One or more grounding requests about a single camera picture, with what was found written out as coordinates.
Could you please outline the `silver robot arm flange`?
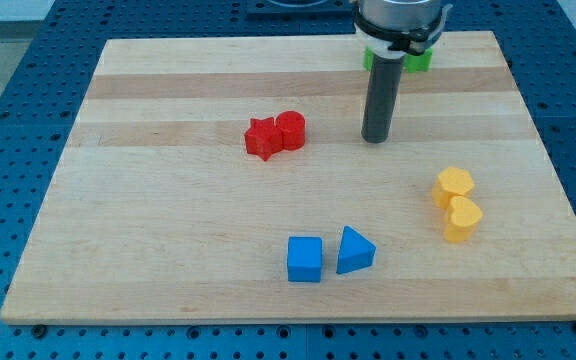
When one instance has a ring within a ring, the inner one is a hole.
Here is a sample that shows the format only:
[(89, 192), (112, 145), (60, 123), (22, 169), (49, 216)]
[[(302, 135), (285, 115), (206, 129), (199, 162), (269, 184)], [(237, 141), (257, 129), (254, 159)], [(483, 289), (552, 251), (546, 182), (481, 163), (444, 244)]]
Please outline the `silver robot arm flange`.
[(373, 54), (398, 59), (431, 48), (452, 10), (441, 0), (363, 0), (355, 5), (353, 21), (356, 35)]

